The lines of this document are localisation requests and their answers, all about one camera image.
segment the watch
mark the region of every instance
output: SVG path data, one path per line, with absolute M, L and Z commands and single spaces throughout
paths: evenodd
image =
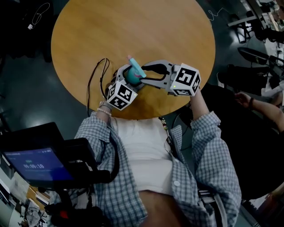
M 112 110 L 112 105 L 109 104 L 107 101 L 101 101 L 101 102 L 99 103 L 99 108 L 101 108 L 102 106 L 106 106 L 107 108 L 110 109 L 110 112 L 111 112 L 111 110 Z

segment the beaded bracelet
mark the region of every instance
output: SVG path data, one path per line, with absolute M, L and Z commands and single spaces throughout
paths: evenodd
M 103 110 L 103 109 L 101 109 L 101 108 L 98 108 L 97 111 L 103 112 L 103 113 L 105 113 L 105 114 L 107 114 L 108 116 L 111 117 L 111 113 L 107 112 L 106 110 Z

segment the white t-shirt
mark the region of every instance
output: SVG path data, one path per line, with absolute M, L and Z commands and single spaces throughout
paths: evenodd
M 125 120 L 111 118 L 129 159 L 138 191 L 172 195 L 172 159 L 168 137 L 158 118 Z

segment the black wristband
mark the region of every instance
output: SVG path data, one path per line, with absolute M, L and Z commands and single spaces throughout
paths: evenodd
M 254 101 L 254 98 L 250 98 L 249 104 L 248 104 L 248 108 L 250 110 L 252 110 L 252 102 Z

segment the white cable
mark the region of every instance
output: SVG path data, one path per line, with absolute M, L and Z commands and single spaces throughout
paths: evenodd
M 214 21 L 214 17 L 218 17 L 218 15 L 219 15 L 219 13 L 220 13 L 220 11 L 221 11 L 222 9 L 224 9 L 225 11 L 228 12 L 228 10 L 226 10 L 225 8 L 221 8 L 221 9 L 218 11 L 217 15 L 215 15 L 215 14 L 212 13 L 211 10 L 208 10 L 208 13 L 210 13 L 210 14 L 212 15 L 212 19 L 210 19 L 210 18 L 208 18 L 208 19 L 211 20 L 211 21 Z
M 48 8 L 47 8 L 45 11 L 43 11 L 42 13 L 37 13 L 37 12 L 39 11 L 39 9 L 42 8 L 45 4 L 48 4 Z M 35 28 L 36 24 L 40 21 L 41 15 L 42 15 L 44 12 L 46 12 L 49 8 L 50 8 L 50 4 L 49 4 L 48 2 L 46 2 L 46 3 L 42 4 L 42 5 L 37 9 L 37 11 L 36 11 L 35 14 L 34 14 L 34 17 L 32 18 L 33 28 Z M 34 18 L 35 18 L 36 15 L 39 15 L 39 16 L 38 16 L 36 22 L 34 23 Z

